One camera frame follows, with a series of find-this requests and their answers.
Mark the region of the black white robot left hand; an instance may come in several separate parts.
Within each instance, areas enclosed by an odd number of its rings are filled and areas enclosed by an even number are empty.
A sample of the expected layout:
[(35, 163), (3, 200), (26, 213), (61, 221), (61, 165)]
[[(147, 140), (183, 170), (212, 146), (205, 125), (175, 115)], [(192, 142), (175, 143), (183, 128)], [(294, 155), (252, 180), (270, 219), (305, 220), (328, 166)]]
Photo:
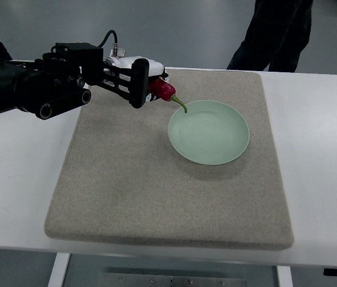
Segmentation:
[(138, 109), (147, 102), (148, 80), (165, 71), (162, 63), (142, 56), (108, 56), (103, 59), (103, 80), (99, 86), (121, 96)]

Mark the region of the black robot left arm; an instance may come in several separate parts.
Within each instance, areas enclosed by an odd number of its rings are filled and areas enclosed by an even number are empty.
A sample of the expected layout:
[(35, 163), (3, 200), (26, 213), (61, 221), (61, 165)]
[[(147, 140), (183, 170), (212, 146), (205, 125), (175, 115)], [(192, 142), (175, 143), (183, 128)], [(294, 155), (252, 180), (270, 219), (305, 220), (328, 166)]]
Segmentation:
[(34, 61), (0, 59), (0, 114), (12, 109), (35, 114), (42, 120), (55, 117), (91, 99), (85, 88), (103, 82), (105, 64), (102, 42), (57, 43)]

